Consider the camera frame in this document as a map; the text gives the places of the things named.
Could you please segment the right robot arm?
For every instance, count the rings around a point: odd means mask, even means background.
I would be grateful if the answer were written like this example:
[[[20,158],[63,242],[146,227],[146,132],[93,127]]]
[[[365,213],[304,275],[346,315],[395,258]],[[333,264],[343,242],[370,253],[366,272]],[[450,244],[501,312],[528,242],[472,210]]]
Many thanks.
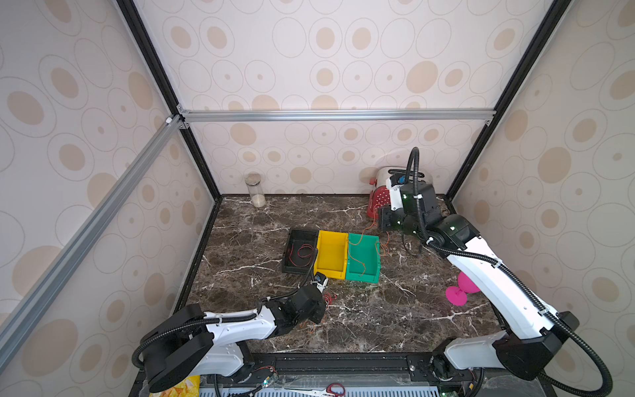
[[[458,268],[493,305],[503,324],[484,337],[448,338],[430,360],[433,375],[448,381],[459,371],[505,369],[523,380],[540,378],[577,396],[607,396],[614,387],[610,370],[593,348],[576,334],[571,312],[559,312],[539,298],[496,256],[480,232],[459,214],[443,215],[432,185],[417,177],[391,175],[372,180],[369,215],[382,231],[418,239]],[[562,346],[571,341],[584,351],[601,376],[596,390],[581,390],[553,379],[544,371]]]

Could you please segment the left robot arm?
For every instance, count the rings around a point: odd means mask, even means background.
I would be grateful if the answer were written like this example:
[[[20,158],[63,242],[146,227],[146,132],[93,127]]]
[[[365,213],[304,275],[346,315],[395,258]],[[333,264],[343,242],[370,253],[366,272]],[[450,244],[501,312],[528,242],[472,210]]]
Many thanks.
[[[219,375],[241,382],[255,370],[246,343],[281,337],[309,320],[320,324],[326,312],[321,273],[294,292],[264,298],[255,309],[218,314],[189,304],[148,332],[132,353],[151,393],[162,392],[191,375]]]

